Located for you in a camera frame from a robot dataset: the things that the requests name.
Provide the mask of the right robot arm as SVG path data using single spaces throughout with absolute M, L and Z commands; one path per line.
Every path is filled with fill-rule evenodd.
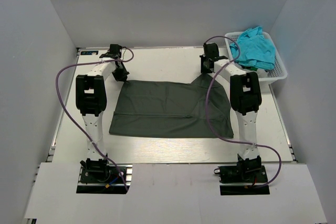
M 257 146 L 256 118 L 261 105 L 261 91 L 258 76 L 255 72 L 239 69 L 229 59 L 217 61 L 201 55 L 201 73 L 214 73 L 205 98 L 205 117 L 211 132 L 219 139 L 240 145 L 238 161 L 242 165 L 237 168 L 238 177 L 247 182 L 256 175 L 254 165 L 261 165 L 261 157 Z M 232 140 L 220 136 L 209 120 L 208 102 L 212 85 L 217 76 L 221 76 L 230 85 L 230 105 L 238 120 L 239 139 Z

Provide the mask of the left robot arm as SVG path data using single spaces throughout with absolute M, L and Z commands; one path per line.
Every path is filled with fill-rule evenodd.
M 87 74 L 76 76 L 76 107 L 82 115 L 87 134 L 87 157 L 99 160 L 107 157 L 104 147 L 102 117 L 107 107 L 105 81 L 113 75 L 116 81 L 125 82 L 129 72 L 122 62 L 97 64 Z

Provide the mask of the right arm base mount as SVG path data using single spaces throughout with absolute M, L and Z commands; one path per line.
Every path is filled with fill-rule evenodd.
M 219 176 L 221 196 L 270 195 L 269 186 L 258 187 L 268 182 L 264 165 L 260 170 L 242 175 L 237 166 L 219 166 L 214 169 Z

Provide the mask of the dark grey t shirt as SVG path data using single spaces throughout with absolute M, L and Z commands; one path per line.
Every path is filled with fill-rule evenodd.
M 191 83 L 130 80 L 123 84 L 109 134 L 149 138 L 214 138 L 206 117 L 205 98 L 212 77 L 201 74 Z M 230 102 L 214 82 L 208 102 L 214 130 L 232 138 Z

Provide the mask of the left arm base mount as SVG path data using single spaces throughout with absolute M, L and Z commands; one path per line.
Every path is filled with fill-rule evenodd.
M 118 172 L 113 165 L 106 165 L 104 168 L 91 166 L 89 169 L 81 167 L 77 194 L 102 194 L 102 195 L 124 195 L 127 193 L 122 177 L 127 188 L 131 185 L 132 166 L 125 165 L 119 167 Z

